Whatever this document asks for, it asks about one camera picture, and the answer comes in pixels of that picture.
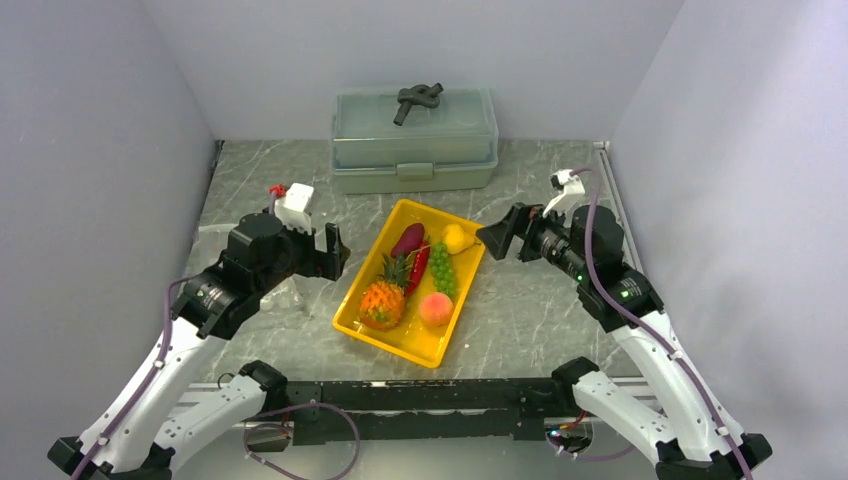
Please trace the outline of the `orange toy pineapple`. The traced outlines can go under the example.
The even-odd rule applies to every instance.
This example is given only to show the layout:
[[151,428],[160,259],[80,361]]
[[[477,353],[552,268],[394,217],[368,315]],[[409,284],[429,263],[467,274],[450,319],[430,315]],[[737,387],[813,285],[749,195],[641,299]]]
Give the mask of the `orange toy pineapple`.
[[396,327],[405,312],[410,264],[406,257],[383,255],[382,271],[362,294],[357,320],[380,331]]

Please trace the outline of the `clear zip top bag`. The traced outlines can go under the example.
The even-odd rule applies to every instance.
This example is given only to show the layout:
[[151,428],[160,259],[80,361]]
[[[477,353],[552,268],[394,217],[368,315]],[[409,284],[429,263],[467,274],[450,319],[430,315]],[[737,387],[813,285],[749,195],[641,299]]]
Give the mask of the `clear zip top bag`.
[[[193,237],[188,256],[186,273],[197,274],[219,260],[220,253],[228,243],[230,231],[235,224],[212,224],[200,226]],[[294,311],[304,305],[304,296],[297,288],[294,278],[284,280],[267,293],[260,301],[260,309],[265,313]]]

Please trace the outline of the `yellow plastic tray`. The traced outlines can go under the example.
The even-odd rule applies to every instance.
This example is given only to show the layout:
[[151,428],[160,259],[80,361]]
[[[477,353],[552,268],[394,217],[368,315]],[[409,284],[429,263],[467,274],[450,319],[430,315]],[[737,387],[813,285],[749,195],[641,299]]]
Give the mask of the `yellow plastic tray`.
[[395,354],[408,361],[427,368],[436,368],[441,364],[447,345],[471,288],[474,276],[485,252],[484,246],[476,240],[471,248],[451,255],[456,274],[456,295],[451,298],[454,311],[451,321],[438,328],[426,327],[418,314],[420,301],[430,293],[437,292],[428,269],[415,292],[406,297],[406,308],[400,323],[387,331],[368,328],[357,320],[358,307],[362,294],[382,271],[383,255],[388,254],[399,240],[407,226],[421,223],[425,227],[425,238],[430,247],[441,242],[442,230],[446,225],[459,224],[473,235],[479,224],[455,215],[437,210],[412,200],[399,200],[372,246],[363,266],[355,277],[345,299],[341,303],[334,319],[336,330],[360,341]]

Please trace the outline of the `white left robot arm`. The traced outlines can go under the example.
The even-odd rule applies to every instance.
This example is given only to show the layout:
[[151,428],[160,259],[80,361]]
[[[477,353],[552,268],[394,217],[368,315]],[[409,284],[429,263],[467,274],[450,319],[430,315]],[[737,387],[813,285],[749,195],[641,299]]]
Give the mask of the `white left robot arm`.
[[221,391],[172,413],[266,294],[294,275],[339,279],[350,251],[332,223],[325,239],[319,250],[312,229],[286,226],[268,212],[244,216],[213,265],[177,280],[182,291],[165,303],[162,333],[119,396],[82,434],[56,440],[48,459],[72,479],[170,479],[236,423],[291,410],[287,378],[255,360]]

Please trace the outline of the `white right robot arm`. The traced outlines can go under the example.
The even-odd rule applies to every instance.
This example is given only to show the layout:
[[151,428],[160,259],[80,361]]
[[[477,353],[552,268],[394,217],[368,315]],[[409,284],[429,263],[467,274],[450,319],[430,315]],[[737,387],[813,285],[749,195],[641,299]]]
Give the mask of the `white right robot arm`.
[[544,259],[571,277],[581,306],[623,348],[660,404],[653,410],[578,357],[552,373],[557,411],[600,418],[660,479],[743,479],[772,455],[766,437],[746,432],[691,365],[657,291],[625,261],[624,230],[610,209],[585,205],[566,218],[516,203],[476,237],[497,260],[518,238],[520,261]]

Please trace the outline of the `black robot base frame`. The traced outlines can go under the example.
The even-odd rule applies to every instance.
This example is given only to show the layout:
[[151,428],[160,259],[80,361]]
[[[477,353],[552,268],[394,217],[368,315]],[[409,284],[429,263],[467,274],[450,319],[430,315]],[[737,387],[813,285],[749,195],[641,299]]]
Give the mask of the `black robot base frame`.
[[251,420],[292,427],[297,446],[355,438],[541,441],[580,412],[542,377],[293,381]]

